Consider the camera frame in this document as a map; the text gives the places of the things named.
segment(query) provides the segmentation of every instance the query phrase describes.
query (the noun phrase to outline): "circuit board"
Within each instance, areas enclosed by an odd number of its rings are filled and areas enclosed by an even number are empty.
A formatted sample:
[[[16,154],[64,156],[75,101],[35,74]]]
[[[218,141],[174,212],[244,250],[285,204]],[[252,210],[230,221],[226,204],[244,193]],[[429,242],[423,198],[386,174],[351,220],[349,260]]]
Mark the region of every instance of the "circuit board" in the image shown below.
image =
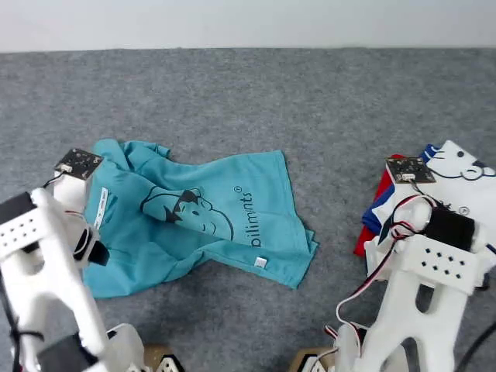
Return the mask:
[[[70,150],[55,166],[55,170],[86,181],[102,163],[103,158],[80,149]]]
[[[396,184],[407,184],[414,181],[417,184],[436,182],[431,170],[421,157],[404,157],[402,159],[387,158],[386,167]]]

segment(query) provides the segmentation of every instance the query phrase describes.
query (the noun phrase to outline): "white care label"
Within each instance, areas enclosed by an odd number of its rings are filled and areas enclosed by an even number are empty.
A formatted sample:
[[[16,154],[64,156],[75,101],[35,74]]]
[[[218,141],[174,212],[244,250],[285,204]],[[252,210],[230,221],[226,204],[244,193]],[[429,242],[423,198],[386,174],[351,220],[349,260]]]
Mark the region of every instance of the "white care label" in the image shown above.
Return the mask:
[[[105,208],[107,206],[107,197],[109,196],[109,190],[102,188],[102,193],[100,194],[100,202],[98,203],[98,211],[96,212],[95,223],[93,224],[98,230],[102,225],[103,215],[105,214]]]

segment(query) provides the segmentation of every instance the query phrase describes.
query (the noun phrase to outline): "clothing tag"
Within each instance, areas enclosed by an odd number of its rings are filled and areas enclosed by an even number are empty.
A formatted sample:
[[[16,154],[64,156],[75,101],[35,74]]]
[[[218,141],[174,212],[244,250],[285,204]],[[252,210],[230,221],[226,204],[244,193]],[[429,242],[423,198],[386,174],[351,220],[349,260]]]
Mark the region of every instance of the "clothing tag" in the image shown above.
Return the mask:
[[[255,266],[265,268],[265,265],[267,265],[267,260],[262,257],[257,257],[255,260]]]
[[[109,190],[102,188],[102,193],[100,194],[100,202],[98,203],[98,211],[96,213],[95,223],[93,224],[98,230],[102,225],[103,215],[105,214],[105,207],[107,206],[107,197],[109,196]]]

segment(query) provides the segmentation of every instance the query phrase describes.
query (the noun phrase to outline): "white wire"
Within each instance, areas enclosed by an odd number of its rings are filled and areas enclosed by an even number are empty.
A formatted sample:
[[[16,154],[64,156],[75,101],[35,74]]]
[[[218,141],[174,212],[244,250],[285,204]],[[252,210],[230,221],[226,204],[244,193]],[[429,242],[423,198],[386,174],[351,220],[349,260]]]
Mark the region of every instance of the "white wire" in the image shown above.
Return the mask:
[[[331,350],[327,350],[323,353],[320,353],[317,358],[313,361],[312,363],[312,366],[310,367],[310,369],[308,370],[308,372],[312,372],[313,370],[313,367],[315,367],[315,365],[317,364],[317,362],[319,360],[321,360],[323,357],[325,357],[326,355],[329,355],[329,354],[334,354],[336,351],[338,351],[338,348],[337,347],[333,347]]]
[[[334,337],[334,339],[337,339],[338,338],[338,332],[333,328],[331,327],[330,325],[324,325],[324,328],[325,330],[328,332],[328,334],[330,333],[330,335],[332,337]]]
[[[342,300],[337,306],[336,306],[336,317],[337,319],[344,325],[348,325],[351,327],[351,329],[353,330],[353,333],[355,334],[355,338],[356,338],[356,344],[358,345],[358,350],[359,350],[359,355],[361,355],[362,353],[362,345],[361,345],[361,341],[360,341],[360,336],[358,335],[358,332],[357,332],[357,328],[351,323],[351,322],[348,322],[347,320],[344,320],[343,318],[341,318],[341,315],[339,315],[339,310],[341,309],[341,306],[343,306],[344,304],[346,304],[347,302],[357,298],[358,296],[360,296],[362,293],[364,293],[371,285],[372,283],[374,282],[374,279],[379,276],[379,274],[381,273],[381,271],[386,267],[386,263],[389,261],[389,259],[392,257],[392,254],[390,254],[389,256],[386,256],[382,261],[381,263],[379,263],[379,265],[383,265],[382,268],[380,270],[378,270],[375,275],[373,277],[367,277],[367,280],[368,282],[366,284],[362,284],[363,287],[361,287],[358,291],[356,291],[355,293],[353,293],[351,296],[349,296],[348,298],[345,298],[344,300]]]

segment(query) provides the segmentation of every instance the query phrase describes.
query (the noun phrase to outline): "red fabric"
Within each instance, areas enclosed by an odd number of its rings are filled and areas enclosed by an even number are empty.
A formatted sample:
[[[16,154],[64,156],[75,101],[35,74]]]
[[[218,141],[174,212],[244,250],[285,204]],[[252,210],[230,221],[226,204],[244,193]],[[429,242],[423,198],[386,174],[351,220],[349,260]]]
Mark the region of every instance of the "red fabric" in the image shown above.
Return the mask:
[[[404,156],[396,153],[396,154],[392,155],[391,157],[393,157],[394,159],[401,159]],[[377,191],[375,193],[374,202],[392,184],[393,184],[393,181],[391,180],[391,177],[389,177],[388,171],[385,170],[384,173],[382,174],[381,182],[379,182],[379,187],[377,188]],[[362,229],[362,232],[360,233],[360,236],[358,237],[358,241],[356,242],[355,250],[353,252],[357,256],[365,257],[365,248],[363,248],[363,245],[365,244],[365,242],[372,240],[374,237],[375,237],[375,234],[373,232],[371,232],[366,226],[364,226]]]

